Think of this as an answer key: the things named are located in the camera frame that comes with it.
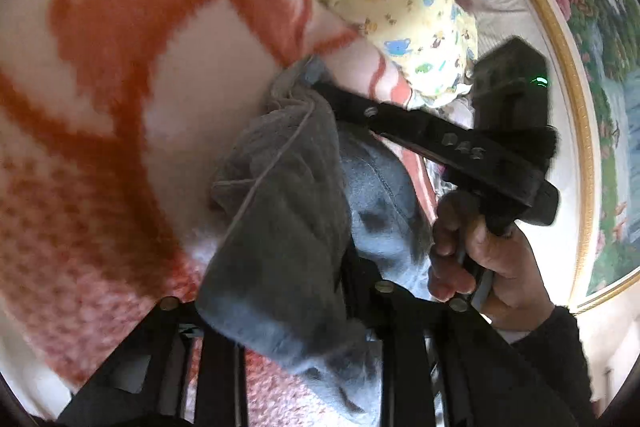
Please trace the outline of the black sleeve right forearm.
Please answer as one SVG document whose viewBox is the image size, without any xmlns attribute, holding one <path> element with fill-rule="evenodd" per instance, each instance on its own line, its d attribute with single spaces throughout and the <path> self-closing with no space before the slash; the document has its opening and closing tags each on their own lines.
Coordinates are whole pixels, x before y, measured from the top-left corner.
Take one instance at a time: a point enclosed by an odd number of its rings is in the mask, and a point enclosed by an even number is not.
<svg viewBox="0 0 640 427">
<path fill-rule="evenodd" d="M 577 321 L 570 311 L 555 307 L 550 317 L 533 331 L 497 329 L 497 332 L 536 369 L 568 406 L 579 426 L 596 425 L 588 362 Z"/>
</svg>

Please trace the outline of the person's right hand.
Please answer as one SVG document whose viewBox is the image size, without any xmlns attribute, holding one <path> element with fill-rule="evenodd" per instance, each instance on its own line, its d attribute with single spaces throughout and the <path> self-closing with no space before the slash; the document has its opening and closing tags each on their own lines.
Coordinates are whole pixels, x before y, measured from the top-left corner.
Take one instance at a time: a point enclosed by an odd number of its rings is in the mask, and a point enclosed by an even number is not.
<svg viewBox="0 0 640 427">
<path fill-rule="evenodd" d="M 454 259 L 459 247 L 480 267 L 494 273 L 482 312 L 496 329 L 531 332 L 554 310 L 528 239 L 515 225 L 505 236 L 488 231 L 476 199 L 453 191 L 440 199 L 433 225 L 428 291 L 439 301 L 469 294 L 476 283 Z"/>
</svg>

